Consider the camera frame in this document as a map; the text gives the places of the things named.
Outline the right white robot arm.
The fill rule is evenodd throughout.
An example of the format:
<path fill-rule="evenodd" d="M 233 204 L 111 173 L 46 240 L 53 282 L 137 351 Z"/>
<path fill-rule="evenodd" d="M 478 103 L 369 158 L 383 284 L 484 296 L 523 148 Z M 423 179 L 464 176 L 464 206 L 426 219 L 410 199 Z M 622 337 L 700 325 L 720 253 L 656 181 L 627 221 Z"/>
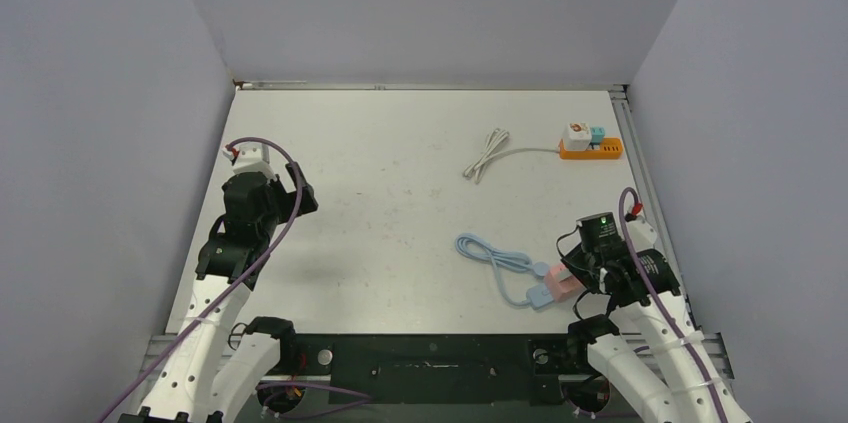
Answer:
<path fill-rule="evenodd" d="M 645 422 L 747 422 L 704 346 L 682 286 L 640 216 L 581 218 L 565 268 L 606 310 L 571 323 L 567 362 L 604 377 Z"/>

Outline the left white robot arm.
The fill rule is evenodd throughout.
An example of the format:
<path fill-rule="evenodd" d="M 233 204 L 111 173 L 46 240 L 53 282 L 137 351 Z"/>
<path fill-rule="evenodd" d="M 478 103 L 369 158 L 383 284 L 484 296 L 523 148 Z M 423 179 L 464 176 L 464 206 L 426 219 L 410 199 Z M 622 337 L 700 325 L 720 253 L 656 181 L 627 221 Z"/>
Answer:
<path fill-rule="evenodd" d="M 120 421 L 230 422 L 265 372 L 284 373 L 296 364 L 293 325 L 276 317 L 251 321 L 254 337 L 246 349 L 220 362 L 271 250 L 295 218 L 318 208 L 299 165 L 289 163 L 286 171 L 291 191 L 263 160 L 236 165 L 224 183 L 224 212 L 199 251 L 179 333 L 149 370 L 156 380 L 138 409 Z"/>

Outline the pink blue power strip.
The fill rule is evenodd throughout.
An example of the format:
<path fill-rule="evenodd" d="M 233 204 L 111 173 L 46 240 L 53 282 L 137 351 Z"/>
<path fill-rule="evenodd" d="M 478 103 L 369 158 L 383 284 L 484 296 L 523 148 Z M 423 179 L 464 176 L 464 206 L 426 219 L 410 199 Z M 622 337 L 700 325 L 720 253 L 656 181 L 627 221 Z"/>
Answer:
<path fill-rule="evenodd" d="M 542 310 L 554 303 L 561 303 L 578 295 L 585 287 L 562 263 L 551 266 L 543 262 L 536 263 L 533 274 L 540 283 L 526 292 L 530 307 Z"/>

